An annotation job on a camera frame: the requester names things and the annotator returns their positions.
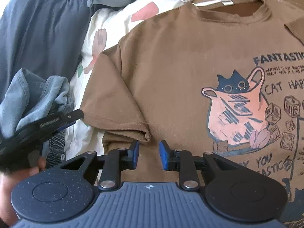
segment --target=silver screw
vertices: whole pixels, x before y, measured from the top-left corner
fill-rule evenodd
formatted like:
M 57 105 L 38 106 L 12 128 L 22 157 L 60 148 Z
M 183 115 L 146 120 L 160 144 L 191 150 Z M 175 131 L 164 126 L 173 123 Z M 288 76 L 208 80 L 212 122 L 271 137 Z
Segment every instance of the silver screw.
M 192 188 L 196 188 L 199 184 L 195 181 L 190 180 L 184 182 L 183 185 L 185 188 L 192 189 Z
M 115 186 L 115 183 L 111 180 L 102 181 L 100 183 L 100 186 L 103 188 L 112 188 Z

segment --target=folded sleeve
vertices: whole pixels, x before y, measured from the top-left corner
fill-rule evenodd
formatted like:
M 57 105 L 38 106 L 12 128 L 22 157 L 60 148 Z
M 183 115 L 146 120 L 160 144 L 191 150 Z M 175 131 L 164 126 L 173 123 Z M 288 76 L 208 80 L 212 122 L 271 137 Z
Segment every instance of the folded sleeve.
M 302 44 L 304 44 L 304 17 L 300 17 L 285 26 L 289 31 L 298 39 Z
M 120 44 L 98 56 L 80 106 L 85 115 L 84 123 L 122 138 L 147 143 L 151 137 L 148 124 L 126 86 L 121 71 Z

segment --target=cat eye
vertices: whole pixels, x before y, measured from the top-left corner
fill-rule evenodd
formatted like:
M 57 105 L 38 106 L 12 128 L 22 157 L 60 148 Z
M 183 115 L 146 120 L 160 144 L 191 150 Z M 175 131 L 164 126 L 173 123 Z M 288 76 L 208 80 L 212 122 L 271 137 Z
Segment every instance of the cat eye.
M 225 92 L 225 93 L 230 93 L 230 92 L 232 92 L 232 86 L 231 86 L 231 85 L 226 85 L 226 86 L 224 87 L 224 92 Z
M 239 88 L 240 88 L 240 89 L 243 89 L 245 86 L 246 86 L 246 84 L 245 84 L 244 81 L 240 81 L 240 82 L 239 82 Z

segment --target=cat face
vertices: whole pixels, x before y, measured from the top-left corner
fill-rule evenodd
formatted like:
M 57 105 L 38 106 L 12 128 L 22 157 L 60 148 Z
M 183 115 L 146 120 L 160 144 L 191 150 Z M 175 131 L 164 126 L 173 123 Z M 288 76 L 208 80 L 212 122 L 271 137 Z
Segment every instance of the cat face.
M 217 91 L 225 93 L 245 93 L 249 89 L 249 82 L 243 78 L 236 70 L 233 71 L 232 76 L 226 79 L 222 75 L 217 75 L 218 87 Z

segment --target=person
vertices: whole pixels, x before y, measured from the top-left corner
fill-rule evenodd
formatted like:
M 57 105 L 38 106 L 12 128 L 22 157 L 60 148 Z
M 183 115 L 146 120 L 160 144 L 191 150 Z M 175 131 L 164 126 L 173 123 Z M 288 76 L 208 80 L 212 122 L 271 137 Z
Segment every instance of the person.
M 10 175 L 1 174 L 0 176 L 0 228 L 14 225 L 18 221 L 18 217 L 11 203 L 11 193 L 13 188 L 22 180 L 38 174 L 45 170 L 46 161 L 39 158 L 37 166 L 30 169 L 19 170 Z

